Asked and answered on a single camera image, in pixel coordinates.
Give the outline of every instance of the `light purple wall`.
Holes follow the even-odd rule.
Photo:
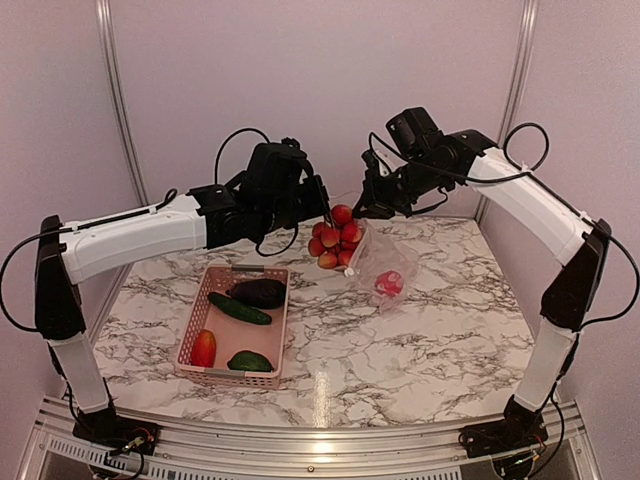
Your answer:
[[[540,177],[614,234],[640,260],[640,3],[542,2],[524,102],[518,121],[542,123],[551,136]],[[538,151],[533,137],[514,150]],[[501,209],[483,224],[527,319],[539,324],[540,295],[558,267]],[[591,318],[626,305],[633,276],[612,247]],[[640,310],[589,327],[563,385],[585,417],[605,480],[637,478],[640,430]]]
[[[218,146],[247,125],[300,140],[333,196],[361,191],[368,132],[385,133],[407,107],[424,105],[445,131],[495,137],[522,11],[513,0],[112,3],[133,134],[156,200],[172,186],[210,183]],[[230,144],[221,179],[246,166],[256,138]],[[438,213],[472,216],[476,198],[460,189]]]
[[[40,221],[135,207],[101,57],[95,5],[3,1],[0,14],[0,258]],[[10,311],[33,324],[34,250],[16,257],[4,288]],[[83,288],[93,319],[110,275]],[[60,383],[37,334],[0,314],[0,465],[14,478],[45,393]]]

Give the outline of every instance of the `pink plastic basket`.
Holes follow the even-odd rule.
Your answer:
[[[271,325],[253,325],[229,317],[211,305],[207,299],[209,292],[224,294],[234,284],[256,278],[273,278],[287,286],[284,305],[275,310],[265,310],[273,319]],[[209,266],[200,282],[200,289],[180,342],[176,373],[198,383],[278,388],[282,372],[288,302],[289,270],[286,268],[255,265]],[[193,344],[203,328],[211,330],[216,337],[217,352],[213,368],[190,365]],[[229,370],[227,362],[242,350],[264,355],[275,370],[270,373]]]

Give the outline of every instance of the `plastic bag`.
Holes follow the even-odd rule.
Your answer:
[[[378,232],[366,220],[357,223],[364,234],[344,273],[358,290],[370,293],[373,304],[384,313],[406,298],[408,287],[418,275],[419,255]]]

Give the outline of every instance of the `table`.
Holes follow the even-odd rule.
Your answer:
[[[116,406],[307,427],[407,425],[501,412],[533,339],[476,223],[427,217],[371,224],[420,256],[408,298],[383,315],[342,274],[315,265],[306,253],[312,223],[301,226],[291,249],[269,259],[241,241],[138,262],[95,345]],[[262,249],[279,249],[290,235],[276,232]],[[291,269],[280,390],[204,386],[175,375],[180,335],[210,263]]]

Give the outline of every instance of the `cucumber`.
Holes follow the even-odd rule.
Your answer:
[[[275,370],[267,357],[249,350],[236,353],[227,362],[227,367],[229,370],[244,370],[246,372],[273,372]]]
[[[267,315],[260,310],[240,303],[233,298],[225,297],[221,293],[211,292],[207,295],[207,298],[209,302],[224,313],[243,322],[253,323],[254,325],[271,325],[273,321],[271,315]]]

